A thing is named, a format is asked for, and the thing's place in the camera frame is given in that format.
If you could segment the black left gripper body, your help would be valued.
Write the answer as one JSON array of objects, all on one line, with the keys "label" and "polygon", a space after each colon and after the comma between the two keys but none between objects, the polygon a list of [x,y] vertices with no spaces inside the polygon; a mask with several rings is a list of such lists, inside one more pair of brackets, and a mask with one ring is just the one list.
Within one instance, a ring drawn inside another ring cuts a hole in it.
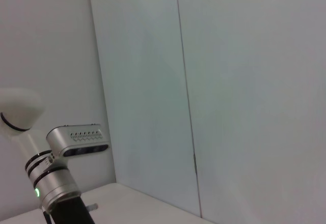
[{"label": "black left gripper body", "polygon": [[80,196],[55,200],[47,213],[55,224],[95,224]]}]

